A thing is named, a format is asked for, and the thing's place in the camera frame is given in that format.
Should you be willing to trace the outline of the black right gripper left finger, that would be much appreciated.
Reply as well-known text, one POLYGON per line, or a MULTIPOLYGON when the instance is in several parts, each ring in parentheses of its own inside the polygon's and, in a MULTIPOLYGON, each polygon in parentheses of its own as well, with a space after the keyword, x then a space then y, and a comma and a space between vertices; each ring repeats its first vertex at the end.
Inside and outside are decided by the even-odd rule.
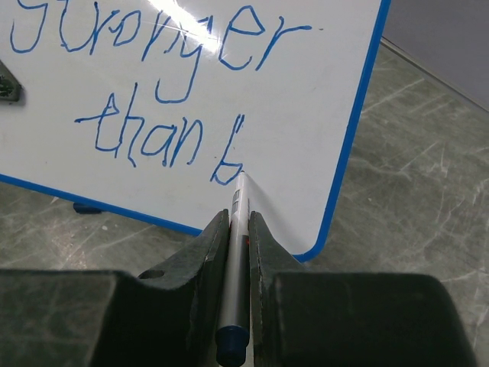
POLYGON ((228 211, 184 248, 124 271, 1 272, 3 366, 214 366, 228 211))

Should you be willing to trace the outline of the white blue whiteboard marker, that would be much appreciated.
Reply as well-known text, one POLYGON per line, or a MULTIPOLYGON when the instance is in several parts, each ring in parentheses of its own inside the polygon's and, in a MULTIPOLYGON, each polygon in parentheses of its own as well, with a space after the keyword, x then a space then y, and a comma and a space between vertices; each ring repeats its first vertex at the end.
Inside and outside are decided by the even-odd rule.
POLYGON ((249 216, 248 176, 241 172, 232 200, 228 256, 215 333, 220 366, 241 366, 246 361, 250 340, 249 216))

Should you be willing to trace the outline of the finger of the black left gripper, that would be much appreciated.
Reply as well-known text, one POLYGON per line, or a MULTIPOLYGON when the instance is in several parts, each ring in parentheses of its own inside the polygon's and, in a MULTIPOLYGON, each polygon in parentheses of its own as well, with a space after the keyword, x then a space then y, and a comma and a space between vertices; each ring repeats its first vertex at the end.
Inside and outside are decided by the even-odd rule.
POLYGON ((0 98, 1 101, 7 102, 18 102, 21 98, 21 84, 2 61, 0 61, 0 98))

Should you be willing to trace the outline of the blue marker cap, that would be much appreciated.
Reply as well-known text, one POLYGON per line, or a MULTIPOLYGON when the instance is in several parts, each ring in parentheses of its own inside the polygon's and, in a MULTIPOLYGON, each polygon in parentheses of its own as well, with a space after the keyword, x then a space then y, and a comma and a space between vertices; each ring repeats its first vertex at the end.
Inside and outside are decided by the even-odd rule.
POLYGON ((102 213, 102 210, 99 208, 96 208, 94 206, 89 206, 86 204, 82 203, 74 203, 73 204, 73 209, 75 210, 76 213, 82 214, 82 215, 91 215, 91 214, 100 214, 102 213))

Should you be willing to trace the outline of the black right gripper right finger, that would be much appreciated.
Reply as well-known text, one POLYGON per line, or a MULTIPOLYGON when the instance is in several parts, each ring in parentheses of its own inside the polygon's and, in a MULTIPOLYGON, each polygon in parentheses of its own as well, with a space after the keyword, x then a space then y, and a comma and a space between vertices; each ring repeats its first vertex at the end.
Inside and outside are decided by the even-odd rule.
POLYGON ((475 366, 444 285, 425 274, 312 271, 250 224, 256 366, 475 366))

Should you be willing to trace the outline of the blue framed whiteboard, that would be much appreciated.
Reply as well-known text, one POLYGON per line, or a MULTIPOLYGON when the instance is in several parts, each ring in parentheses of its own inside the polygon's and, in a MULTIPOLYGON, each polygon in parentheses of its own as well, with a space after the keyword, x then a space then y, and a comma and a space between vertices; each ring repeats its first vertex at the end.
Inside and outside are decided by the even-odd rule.
POLYGON ((196 235, 251 208, 322 250, 388 1, 3 1, 3 182, 196 235))

